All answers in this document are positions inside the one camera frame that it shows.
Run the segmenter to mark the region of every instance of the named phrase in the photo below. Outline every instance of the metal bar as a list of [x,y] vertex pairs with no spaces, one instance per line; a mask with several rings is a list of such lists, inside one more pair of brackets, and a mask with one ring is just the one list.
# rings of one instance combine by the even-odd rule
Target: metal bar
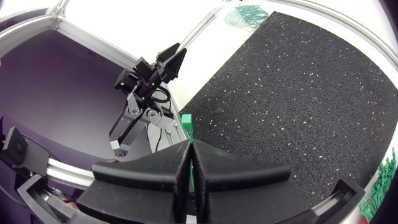
[[316,215],[320,216],[329,210],[331,207],[337,204],[342,198],[343,194],[339,191],[335,192],[328,198],[326,198],[323,202],[319,203],[318,205],[314,206],[312,210],[315,212]]
[[381,40],[376,34],[367,29],[365,26],[356,22],[352,18],[339,13],[329,7],[319,5],[314,2],[309,2],[306,0],[269,0],[270,2],[275,2],[279,4],[286,4],[293,7],[298,7],[310,12],[314,12],[320,16],[329,18],[349,30],[353,31],[368,43],[370,43],[373,47],[375,47],[383,56],[388,59],[391,65],[398,72],[398,55],[386,44],[383,40]]
[[191,31],[191,33],[189,33],[188,36],[181,42],[181,45],[177,51],[189,47],[189,45],[191,45],[191,43],[199,36],[199,34],[201,34],[206,27],[216,19],[216,13],[220,10],[221,7],[217,7],[209,12],[209,14],[207,14],[207,16],[200,21],[200,23]]
[[0,58],[30,38],[49,30],[54,16],[40,16],[20,22],[0,33]]
[[87,189],[94,181],[91,171],[64,164],[54,159],[49,159],[47,177],[63,185],[76,189]]
[[69,0],[60,0],[57,4],[57,6],[55,6],[55,8],[52,10],[52,14],[55,16],[62,16],[62,17],[66,17],[67,15],[65,14],[65,10],[66,7],[69,3]]
[[88,49],[95,51],[97,54],[100,54],[122,68],[131,70],[136,66],[137,59],[132,55],[117,48],[102,38],[72,24],[68,19],[63,17],[58,18],[62,20],[57,29],[59,33],[69,37]]
[[177,131],[178,137],[180,138],[178,142],[185,141],[185,140],[189,139],[189,136],[182,129],[180,110],[178,109],[177,104],[175,104],[175,100],[173,98],[173,94],[170,91],[170,88],[167,86],[167,84],[166,83],[162,83],[161,86],[166,88],[169,91],[169,93],[170,93],[170,103],[171,103],[171,109],[170,110],[174,114],[174,120],[175,120],[175,122],[177,124],[177,127],[175,127],[175,129]]

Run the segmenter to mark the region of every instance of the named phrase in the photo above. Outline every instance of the green block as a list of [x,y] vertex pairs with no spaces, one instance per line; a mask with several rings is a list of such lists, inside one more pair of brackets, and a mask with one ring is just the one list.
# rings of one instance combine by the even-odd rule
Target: green block
[[190,142],[193,143],[192,114],[183,114],[181,117],[182,128],[189,134]]

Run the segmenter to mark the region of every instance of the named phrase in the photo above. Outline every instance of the black cable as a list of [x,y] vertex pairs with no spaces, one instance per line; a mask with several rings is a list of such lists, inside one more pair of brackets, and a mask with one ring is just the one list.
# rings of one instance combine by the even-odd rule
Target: black cable
[[31,137],[28,137],[28,136],[26,136],[25,134],[22,134],[22,133],[21,133],[21,135],[24,136],[25,138],[31,140],[32,142],[36,143],[38,146],[42,147],[44,150],[46,150],[48,153],[50,153],[50,155],[51,155],[52,157],[54,157],[55,160],[61,162],[57,157],[55,157],[55,155],[53,155],[50,151],[48,151],[43,145],[41,145],[40,143],[38,143],[35,139],[32,139]]
[[13,200],[15,203],[17,203],[18,205],[22,206],[22,207],[27,207],[27,205],[24,202],[20,202],[19,200],[15,199],[11,194],[9,194],[7,192],[6,189],[4,189],[3,187],[1,187],[0,185],[0,190],[5,193],[11,200]]
[[159,136],[159,140],[157,140],[155,152],[157,152],[157,148],[159,147],[160,140],[162,139],[162,131],[163,131],[163,130],[160,129],[160,136]]
[[149,124],[147,124],[147,140],[148,140],[148,142],[149,142],[148,129],[149,129]]
[[167,98],[166,98],[165,100],[161,100],[161,99],[158,99],[158,98],[151,97],[151,99],[152,99],[153,101],[158,102],[158,103],[167,103],[167,102],[169,102],[169,101],[170,101],[170,98],[171,98],[170,92],[169,92],[166,88],[164,88],[164,87],[162,87],[162,86],[159,86],[158,88],[159,88],[161,91],[163,91],[164,94],[166,94]]

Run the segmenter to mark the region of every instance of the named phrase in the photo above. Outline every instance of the metal frame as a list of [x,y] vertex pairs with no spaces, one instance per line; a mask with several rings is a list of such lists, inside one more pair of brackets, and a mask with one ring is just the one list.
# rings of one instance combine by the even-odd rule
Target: metal frame
[[94,181],[94,175],[91,171],[70,166],[51,158],[47,165],[47,177],[57,183],[82,190],[87,189]]

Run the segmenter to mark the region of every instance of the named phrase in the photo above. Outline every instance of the metal bracket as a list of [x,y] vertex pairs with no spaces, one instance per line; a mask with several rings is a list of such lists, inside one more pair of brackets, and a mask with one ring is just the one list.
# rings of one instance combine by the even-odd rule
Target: metal bracket
[[54,17],[54,20],[51,23],[50,29],[52,30],[57,30],[60,27],[60,23],[62,22],[62,19],[59,17]]
[[65,14],[65,9],[68,3],[69,0],[60,0],[57,6],[52,10],[51,14],[55,16],[66,17],[67,15]]

